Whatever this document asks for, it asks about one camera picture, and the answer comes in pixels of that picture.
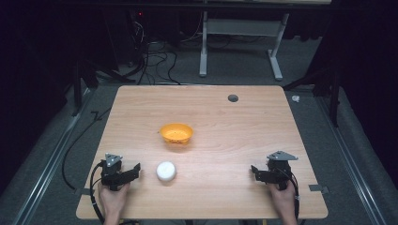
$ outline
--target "table leg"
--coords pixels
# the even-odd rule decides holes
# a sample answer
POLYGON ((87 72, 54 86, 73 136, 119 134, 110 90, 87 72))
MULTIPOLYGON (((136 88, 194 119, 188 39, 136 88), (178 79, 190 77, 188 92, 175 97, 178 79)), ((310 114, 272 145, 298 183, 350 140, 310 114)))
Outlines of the table leg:
POLYGON ((269 62, 271 63, 272 70, 273 70, 274 77, 275 77, 276 81, 281 81, 283 78, 281 70, 279 68, 278 60, 276 59, 276 53, 278 52, 279 46, 281 45, 284 29, 286 28, 288 18, 289 18, 289 14, 285 13, 283 15, 281 24, 279 26, 278 36, 276 37, 276 40, 275 40, 275 46, 272 50, 268 50, 269 62))
POLYGON ((202 51, 200 53, 199 76, 207 75, 207 12, 203 12, 202 51))

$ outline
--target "metal bracket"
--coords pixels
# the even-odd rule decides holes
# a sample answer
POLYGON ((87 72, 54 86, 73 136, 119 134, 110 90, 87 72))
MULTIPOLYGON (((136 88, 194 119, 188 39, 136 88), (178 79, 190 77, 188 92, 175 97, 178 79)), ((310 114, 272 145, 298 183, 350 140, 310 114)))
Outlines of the metal bracket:
POLYGON ((268 155, 267 158, 276 160, 276 161, 287 161, 287 160, 298 160, 299 159, 298 157, 292 156, 283 151, 278 151, 276 153, 268 155))
POLYGON ((112 155, 109 153, 105 154, 105 158, 106 158, 106 166, 107 167, 112 167, 113 165, 115 165, 118 161, 120 161, 123 157, 122 156, 116 156, 116 155, 112 155))
POLYGON ((328 187, 322 187, 321 185, 309 185, 310 191, 320 191, 322 194, 328 194, 328 187))

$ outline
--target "floor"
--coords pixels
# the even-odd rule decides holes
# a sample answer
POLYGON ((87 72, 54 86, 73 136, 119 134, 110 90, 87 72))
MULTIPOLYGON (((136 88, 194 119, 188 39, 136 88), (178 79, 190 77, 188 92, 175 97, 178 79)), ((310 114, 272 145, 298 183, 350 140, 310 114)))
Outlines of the floor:
MULTIPOLYGON (((320 41, 283 40, 277 55, 283 80, 277 82, 265 54, 272 39, 228 38, 209 40, 205 78, 199 77, 200 41, 186 41, 178 48, 153 43, 140 84, 284 86, 305 75, 320 41)), ((119 72, 130 69, 127 64, 120 65, 119 72)), ((131 78, 139 81, 140 76, 131 78)), ((47 126, 1 196, 0 224, 99 224, 75 216, 81 193, 72 192, 65 184, 62 168, 72 184, 83 188, 107 119, 105 114, 103 120, 92 123, 95 112, 109 109, 123 84, 99 72, 99 87, 83 88, 84 106, 76 116, 71 116, 75 109, 69 91, 69 103, 47 126)), ((328 97, 314 97, 312 88, 303 85, 285 92, 329 209, 326 218, 307 220, 306 224, 397 224, 397 190, 363 134, 344 90, 336 128, 328 117, 328 97), (300 96, 299 102, 292 96, 300 96)), ((272 219, 268 224, 280 221, 272 219)))

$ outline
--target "wire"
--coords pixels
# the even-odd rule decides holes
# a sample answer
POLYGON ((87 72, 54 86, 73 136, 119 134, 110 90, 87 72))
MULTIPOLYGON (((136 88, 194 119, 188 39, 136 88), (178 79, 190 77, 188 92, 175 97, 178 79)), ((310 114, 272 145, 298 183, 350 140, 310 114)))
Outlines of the wire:
POLYGON ((80 140, 80 138, 82 138, 82 136, 99 120, 102 119, 102 116, 105 115, 107 112, 109 112, 112 109, 112 107, 110 107, 109 109, 107 109, 105 112, 103 112, 99 117, 97 117, 97 119, 93 120, 93 122, 91 122, 84 130, 83 132, 73 141, 73 143, 70 145, 70 147, 68 148, 67 152, 64 155, 64 158, 62 160, 62 178, 65 181, 65 184, 72 189, 74 192, 77 190, 77 188, 75 186, 73 186, 67 179, 66 175, 65 175, 65 163, 67 161, 67 157, 68 154, 70 152, 70 150, 72 149, 72 147, 74 146, 75 143, 77 143, 77 141, 80 140))
POLYGON ((93 205, 94 211, 97 214, 97 217, 99 218, 99 221, 101 223, 105 222, 105 218, 103 217, 102 213, 100 212, 100 208, 97 205, 96 202, 96 197, 94 196, 94 184, 93 184, 93 179, 94 179, 94 174, 97 170, 98 167, 102 166, 102 161, 94 167, 93 172, 91 172, 91 177, 90 177, 90 198, 91 198, 91 203, 93 205))
POLYGON ((295 188, 295 216, 296 219, 299 219, 299 183, 298 180, 296 179, 296 176, 292 173, 292 176, 295 178, 295 181, 293 180, 292 177, 290 177, 288 174, 286 174, 286 172, 284 172, 283 170, 276 168, 279 172, 281 172, 284 176, 286 176, 293 184, 294 188, 295 188))

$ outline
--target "table top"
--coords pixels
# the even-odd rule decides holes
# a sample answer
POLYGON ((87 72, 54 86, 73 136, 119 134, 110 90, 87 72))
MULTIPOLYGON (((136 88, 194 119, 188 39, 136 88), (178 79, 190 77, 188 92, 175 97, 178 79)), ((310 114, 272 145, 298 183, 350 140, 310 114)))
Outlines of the table top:
MULTIPOLYGON (((92 168, 105 153, 123 156, 122 171, 141 163, 123 218, 277 218, 267 185, 251 171, 251 165, 267 170, 267 155, 276 151, 298 157, 289 164, 298 179, 299 217, 325 218, 328 209, 322 194, 309 189, 317 181, 279 86, 122 86, 92 168), (163 140, 160 128, 175 122, 193 128, 188 143, 163 140), (156 175, 163 161, 176 166, 170 182, 156 175)), ((76 215, 97 218, 88 196, 76 215)))
POLYGON ((308 5, 325 5, 330 4, 331 0, 207 0, 211 2, 241 2, 241 3, 273 3, 273 4, 308 4, 308 5))

